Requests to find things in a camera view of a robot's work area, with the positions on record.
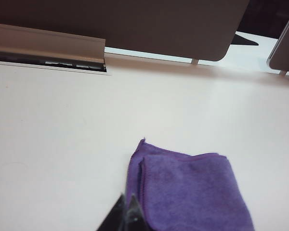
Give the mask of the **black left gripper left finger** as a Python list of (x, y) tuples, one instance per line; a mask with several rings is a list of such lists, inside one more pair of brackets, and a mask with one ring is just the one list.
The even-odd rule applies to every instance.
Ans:
[(125, 195), (121, 194), (97, 231), (123, 231), (125, 211)]

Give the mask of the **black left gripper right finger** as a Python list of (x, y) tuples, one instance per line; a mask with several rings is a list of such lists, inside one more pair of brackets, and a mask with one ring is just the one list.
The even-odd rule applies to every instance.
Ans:
[(148, 225), (145, 221), (141, 206), (133, 194), (126, 212), (127, 231), (147, 231)]

